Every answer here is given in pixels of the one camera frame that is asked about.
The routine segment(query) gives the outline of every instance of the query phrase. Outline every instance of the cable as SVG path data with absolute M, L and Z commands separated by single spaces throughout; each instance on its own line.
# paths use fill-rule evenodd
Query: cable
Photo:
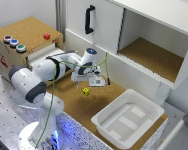
M 103 64 L 103 63 L 105 62 L 105 65 L 106 65 L 106 72 L 107 72 L 107 79 L 108 79 L 108 84 L 109 84 L 110 81 L 109 81 L 109 74 L 108 74 L 107 62 L 106 62 L 107 58 L 108 58 L 108 52 L 106 53 L 105 59 L 104 59 L 102 62 L 100 62 L 99 64 L 95 65 L 95 66 L 80 66 L 80 65 L 77 65 L 77 64 L 68 62 L 68 61 L 60 61 L 60 63 L 65 62 L 65 63 L 69 63 L 69 64 L 76 65 L 76 66 L 79 66 L 79 67 L 83 67 L 83 68 L 93 68 L 93 67 L 97 67 L 97 66 L 99 66 L 99 65 L 101 65 L 101 64 Z M 51 101 L 51 104 L 50 104 L 50 109 L 49 109 L 49 113 L 48 113 L 48 116 L 47 116 L 47 121 L 46 121 L 46 123 L 45 123 L 45 127 L 44 127 L 44 129 L 43 129 L 43 132 L 42 132 L 42 134 L 41 134 L 41 136 L 40 136 L 40 138 L 39 138 L 39 140 L 38 140 L 38 142 L 37 142 L 36 147 L 35 147 L 34 150 L 36 150 L 36 148 L 38 147 L 38 144 L 39 144 L 41 138 L 43 137 L 43 134 L 45 133 L 45 130 L 46 130 L 46 128 L 47 128 L 47 124 L 48 124 L 48 121 L 49 121 L 49 117 L 50 117 L 50 113 L 51 113 L 51 109 L 52 109 L 52 104 L 53 104 L 53 100 L 54 100 L 54 86 L 55 86 L 55 70 L 56 70 L 56 67 L 57 67 L 57 66 L 55 65 L 54 71 L 53 71 L 52 101 Z

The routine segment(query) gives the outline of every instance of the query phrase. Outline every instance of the white device on table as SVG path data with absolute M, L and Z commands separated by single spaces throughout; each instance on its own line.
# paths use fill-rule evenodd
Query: white device on table
M 15 102 L 26 107 L 42 108 L 39 123 L 32 123 L 21 131 L 18 139 L 19 150 L 35 149 L 37 143 L 38 150 L 61 148 L 61 141 L 57 140 L 59 138 L 56 131 L 56 115 L 63 111 L 64 102 L 54 96 L 48 124 L 45 127 L 52 101 L 52 94 L 46 92 L 47 85 L 45 82 L 53 80 L 56 65 L 55 80 L 60 79 L 70 68 L 74 70 L 71 77 L 72 81 L 89 81 L 91 87 L 105 86 L 106 83 L 100 75 L 101 70 L 99 66 L 91 68 L 80 67 L 95 66 L 96 54 L 97 52 L 94 49 L 87 48 L 83 57 L 80 57 L 74 51 L 47 57 L 47 59 L 35 63 L 32 71 L 21 65 L 12 67 L 9 72 L 9 78 L 16 88 L 12 93 L 15 97 Z

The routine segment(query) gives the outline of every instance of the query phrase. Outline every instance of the black handle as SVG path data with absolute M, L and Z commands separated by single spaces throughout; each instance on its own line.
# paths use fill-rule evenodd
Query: black handle
M 85 31 L 86 34 L 92 33 L 94 30 L 90 28 L 90 11 L 95 10 L 93 5 L 90 5 L 90 8 L 86 10 L 86 20 L 85 20 Z

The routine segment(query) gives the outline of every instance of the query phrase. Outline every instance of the yellow object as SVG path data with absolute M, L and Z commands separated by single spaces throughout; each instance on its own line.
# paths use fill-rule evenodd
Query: yellow object
M 84 88 L 83 89 L 83 93 L 84 93 L 84 95 L 88 95 L 89 94 L 89 89 L 88 88 Z

